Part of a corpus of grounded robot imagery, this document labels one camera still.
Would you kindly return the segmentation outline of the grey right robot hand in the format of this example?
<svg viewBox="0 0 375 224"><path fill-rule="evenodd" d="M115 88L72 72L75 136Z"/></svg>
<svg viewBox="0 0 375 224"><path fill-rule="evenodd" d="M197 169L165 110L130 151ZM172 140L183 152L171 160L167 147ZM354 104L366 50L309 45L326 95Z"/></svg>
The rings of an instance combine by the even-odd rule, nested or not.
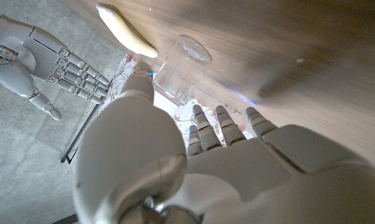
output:
<svg viewBox="0 0 375 224"><path fill-rule="evenodd" d="M60 120L62 115L34 85L38 78L91 101L102 102L109 80L59 39L37 26L0 16L0 83Z"/></svg>

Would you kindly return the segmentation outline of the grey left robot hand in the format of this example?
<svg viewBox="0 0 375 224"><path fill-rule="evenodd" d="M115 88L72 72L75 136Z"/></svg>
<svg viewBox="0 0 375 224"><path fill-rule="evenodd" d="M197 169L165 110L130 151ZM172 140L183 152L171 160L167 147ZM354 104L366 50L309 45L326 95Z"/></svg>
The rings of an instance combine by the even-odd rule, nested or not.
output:
<svg viewBox="0 0 375 224"><path fill-rule="evenodd" d="M89 125L75 164L82 223L375 223L375 168L352 150L254 108L247 139L222 106L220 142L201 107L184 142L138 62Z"/></svg>

